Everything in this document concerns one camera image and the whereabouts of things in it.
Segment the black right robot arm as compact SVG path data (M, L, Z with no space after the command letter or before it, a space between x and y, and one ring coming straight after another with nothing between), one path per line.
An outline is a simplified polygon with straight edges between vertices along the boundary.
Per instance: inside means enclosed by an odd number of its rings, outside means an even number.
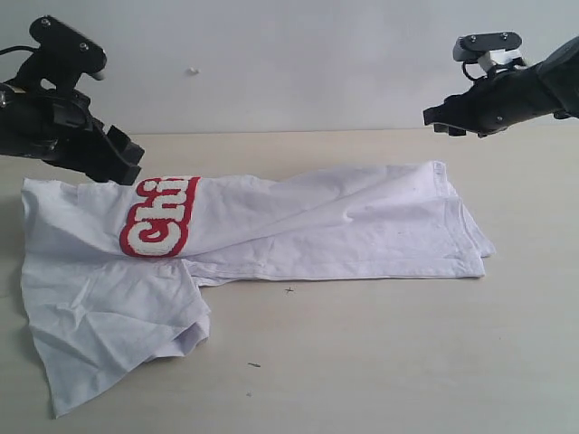
M452 57L472 86L425 109L424 124L451 137L473 133L483 138L546 115L577 118L578 39L534 65L522 56L521 44L515 32L458 38Z

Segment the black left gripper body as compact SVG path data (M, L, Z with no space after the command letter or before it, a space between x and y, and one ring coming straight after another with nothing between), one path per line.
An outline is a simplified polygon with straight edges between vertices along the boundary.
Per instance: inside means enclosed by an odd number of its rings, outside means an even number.
M42 160L86 175L111 173L111 145L77 90L1 85L1 154Z

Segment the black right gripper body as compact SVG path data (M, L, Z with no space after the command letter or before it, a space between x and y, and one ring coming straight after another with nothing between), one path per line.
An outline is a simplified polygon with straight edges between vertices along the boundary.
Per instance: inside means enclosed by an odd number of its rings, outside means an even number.
M501 72L447 101L451 104L447 116L451 123L445 132L451 137L469 132L486 137L521 122L565 112L535 67Z

